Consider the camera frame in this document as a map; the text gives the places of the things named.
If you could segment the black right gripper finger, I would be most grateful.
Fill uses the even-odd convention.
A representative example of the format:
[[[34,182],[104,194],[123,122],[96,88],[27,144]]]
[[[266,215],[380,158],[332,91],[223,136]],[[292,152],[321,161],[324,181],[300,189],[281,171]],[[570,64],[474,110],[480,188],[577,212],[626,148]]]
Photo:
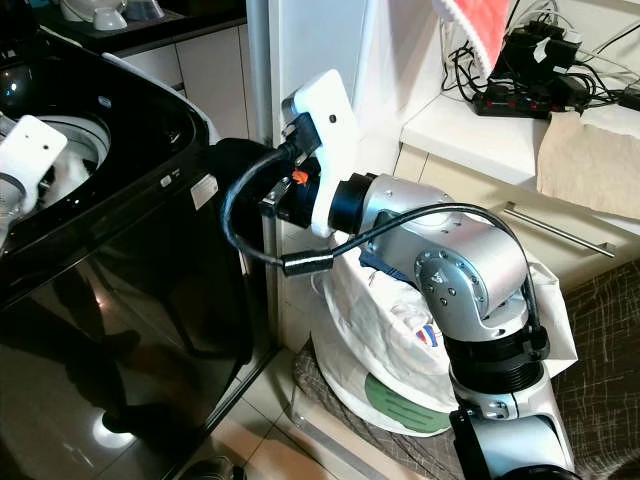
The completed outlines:
[[[273,187],[273,166],[257,163],[225,163],[218,166],[218,182],[225,192],[265,195]]]
[[[224,138],[210,146],[211,172],[244,172],[275,148],[242,138]]]

